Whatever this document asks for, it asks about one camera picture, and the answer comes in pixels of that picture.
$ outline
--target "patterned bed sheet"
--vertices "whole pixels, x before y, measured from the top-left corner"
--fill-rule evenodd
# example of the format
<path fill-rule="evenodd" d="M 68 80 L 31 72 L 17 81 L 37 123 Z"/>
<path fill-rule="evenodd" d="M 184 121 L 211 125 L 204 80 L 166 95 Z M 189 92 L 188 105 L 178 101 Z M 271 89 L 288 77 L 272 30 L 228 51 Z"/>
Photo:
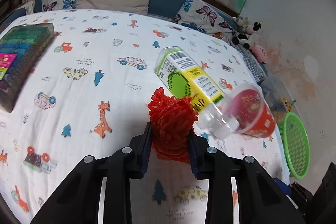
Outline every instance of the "patterned bed sheet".
<path fill-rule="evenodd" d="M 53 23 L 56 37 L 31 71 L 13 112 L 0 110 L 0 192 L 22 224 L 30 223 L 84 156 L 110 156 L 143 133 L 147 103 L 163 86 L 153 72 L 162 48 L 184 49 L 224 93 L 255 82 L 241 55 L 224 41 L 131 13 L 37 13 L 15 20 L 0 38 L 13 26 L 41 22 Z M 215 140 L 194 128 L 228 156 L 252 155 L 272 177 L 288 183 L 279 134 Z M 203 224 L 207 190 L 208 181 L 197 181 L 190 166 L 159 160 L 152 151 L 145 178 L 131 180 L 133 223 Z M 234 179 L 232 194 L 238 223 Z"/>

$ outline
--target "plastic bottle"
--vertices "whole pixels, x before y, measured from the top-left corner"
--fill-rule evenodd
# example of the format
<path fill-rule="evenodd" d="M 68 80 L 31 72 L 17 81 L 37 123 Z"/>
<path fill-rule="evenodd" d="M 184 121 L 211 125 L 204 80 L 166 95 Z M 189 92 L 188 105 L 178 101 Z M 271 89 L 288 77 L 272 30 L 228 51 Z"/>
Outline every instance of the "plastic bottle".
<path fill-rule="evenodd" d="M 154 72 L 176 98 L 192 97 L 191 104 L 199 112 L 197 124 L 201 129 L 208 129 L 218 139 L 238 129 L 238 121 L 227 112 L 229 98 L 180 47 L 162 49 Z"/>

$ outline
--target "green basket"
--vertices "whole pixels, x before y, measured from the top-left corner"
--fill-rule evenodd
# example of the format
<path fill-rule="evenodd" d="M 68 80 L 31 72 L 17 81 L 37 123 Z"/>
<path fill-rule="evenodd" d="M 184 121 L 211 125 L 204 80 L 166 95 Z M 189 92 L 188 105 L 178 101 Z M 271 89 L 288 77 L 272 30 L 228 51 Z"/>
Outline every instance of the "green basket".
<path fill-rule="evenodd" d="M 307 132 L 301 119 L 288 112 L 279 125 L 290 176 L 302 179 L 308 172 L 310 147 Z"/>

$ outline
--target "basket rim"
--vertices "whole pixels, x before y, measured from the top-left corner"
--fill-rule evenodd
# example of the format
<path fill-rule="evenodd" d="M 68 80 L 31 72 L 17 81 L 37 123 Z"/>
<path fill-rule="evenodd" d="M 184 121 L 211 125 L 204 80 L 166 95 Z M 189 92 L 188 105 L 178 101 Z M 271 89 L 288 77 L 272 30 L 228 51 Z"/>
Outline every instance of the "basket rim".
<path fill-rule="evenodd" d="M 301 129 L 302 135 L 303 135 L 303 139 L 305 141 L 306 161 L 305 161 L 305 167 L 304 167 L 302 175 L 299 175 L 296 173 L 291 157 L 290 157 L 290 154 L 289 154 L 289 150 L 288 150 L 287 130 L 286 130 L 288 118 L 292 118 L 295 122 L 298 123 Z M 307 131 L 305 129 L 305 126 L 303 125 L 298 115 L 296 115 L 294 112 L 288 112 L 285 115 L 285 118 L 283 119 L 283 130 L 282 131 L 283 131 L 283 146 L 284 146 L 284 152 L 285 152 L 285 157 L 287 160 L 288 167 L 296 179 L 302 179 L 306 176 L 308 169 L 309 169 L 309 165 L 310 165 L 310 145 L 309 145 L 309 140 L 308 140 Z"/>

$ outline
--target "red mesh sponge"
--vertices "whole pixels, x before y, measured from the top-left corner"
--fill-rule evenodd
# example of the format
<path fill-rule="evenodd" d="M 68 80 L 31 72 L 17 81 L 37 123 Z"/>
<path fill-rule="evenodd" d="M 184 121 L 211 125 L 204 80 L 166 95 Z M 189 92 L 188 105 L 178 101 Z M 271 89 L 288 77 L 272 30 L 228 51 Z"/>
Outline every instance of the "red mesh sponge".
<path fill-rule="evenodd" d="M 166 96 L 163 87 L 155 90 L 148 104 L 152 123 L 152 144 L 159 159 L 189 164 L 188 135 L 198 113 L 190 104 L 191 97 L 175 99 Z"/>

